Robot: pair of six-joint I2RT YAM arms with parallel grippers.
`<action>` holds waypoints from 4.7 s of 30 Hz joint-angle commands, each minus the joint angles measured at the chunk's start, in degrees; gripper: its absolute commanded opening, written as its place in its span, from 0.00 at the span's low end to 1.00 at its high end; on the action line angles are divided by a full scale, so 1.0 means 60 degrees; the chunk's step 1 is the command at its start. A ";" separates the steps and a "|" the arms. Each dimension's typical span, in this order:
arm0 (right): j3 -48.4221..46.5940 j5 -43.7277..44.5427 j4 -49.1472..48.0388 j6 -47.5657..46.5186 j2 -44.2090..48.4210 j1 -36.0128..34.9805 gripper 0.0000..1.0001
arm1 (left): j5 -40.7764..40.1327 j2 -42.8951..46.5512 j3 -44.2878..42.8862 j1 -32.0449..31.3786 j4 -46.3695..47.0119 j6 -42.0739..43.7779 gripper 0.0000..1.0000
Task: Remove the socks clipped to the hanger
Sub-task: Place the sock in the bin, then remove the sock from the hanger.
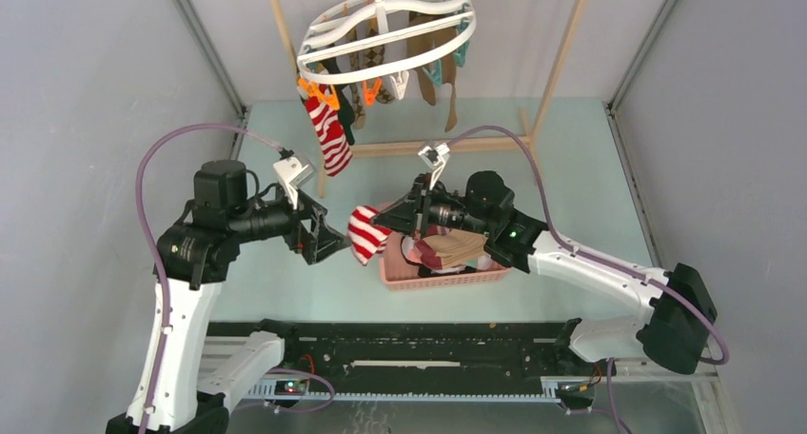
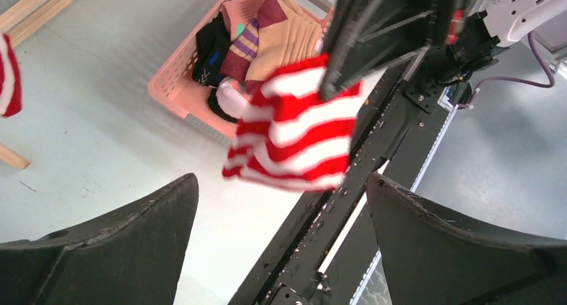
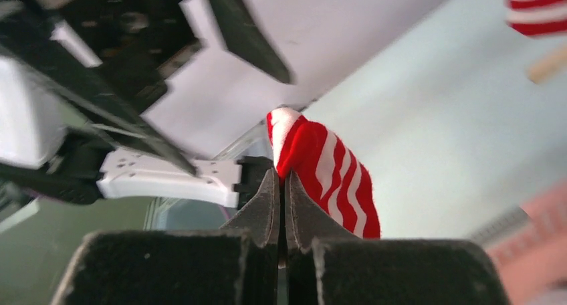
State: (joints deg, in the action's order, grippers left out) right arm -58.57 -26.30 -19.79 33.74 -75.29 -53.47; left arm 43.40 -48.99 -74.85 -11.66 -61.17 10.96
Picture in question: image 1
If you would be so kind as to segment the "red white striped sock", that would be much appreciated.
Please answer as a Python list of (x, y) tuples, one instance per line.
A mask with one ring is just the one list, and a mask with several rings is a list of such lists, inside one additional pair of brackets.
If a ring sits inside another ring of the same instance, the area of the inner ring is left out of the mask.
[(324, 158), (325, 174), (328, 177), (335, 177), (352, 160), (352, 152), (339, 121), (338, 111), (315, 97), (305, 98), (303, 104)]
[(378, 214), (373, 207), (358, 206), (350, 214), (347, 226), (347, 237), (351, 244), (351, 252), (356, 260), (367, 266), (376, 255), (384, 253), (391, 230), (377, 227), (372, 219)]

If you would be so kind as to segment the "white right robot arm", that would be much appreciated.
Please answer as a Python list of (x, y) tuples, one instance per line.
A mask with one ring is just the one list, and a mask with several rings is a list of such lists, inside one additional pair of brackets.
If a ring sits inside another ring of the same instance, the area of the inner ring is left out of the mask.
[(678, 374), (706, 363), (703, 351), (717, 309), (699, 272), (677, 264), (672, 270), (640, 266), (584, 246), (514, 206), (515, 194), (495, 171), (472, 174), (465, 192), (451, 192), (421, 174), (398, 201), (371, 222), (414, 237), (430, 227), (469, 231), (484, 237), (484, 250), (501, 266), (550, 277), (622, 304), (627, 315), (608, 320), (568, 321), (553, 360), (559, 371), (577, 375), (590, 363), (617, 358), (624, 347)]

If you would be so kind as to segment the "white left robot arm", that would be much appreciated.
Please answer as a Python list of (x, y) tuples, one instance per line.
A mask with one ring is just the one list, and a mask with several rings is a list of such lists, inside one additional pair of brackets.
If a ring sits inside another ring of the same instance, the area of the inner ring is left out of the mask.
[(203, 164), (179, 219), (152, 240), (157, 282), (148, 353), (132, 402), (107, 432), (223, 433), (263, 374), (299, 365), (296, 343), (259, 331), (210, 376), (199, 374), (210, 314), (242, 245), (280, 238), (310, 265), (349, 245), (326, 223), (326, 209), (300, 191), (312, 165), (287, 155), (273, 168), (276, 182), (249, 194), (257, 177), (242, 162)]

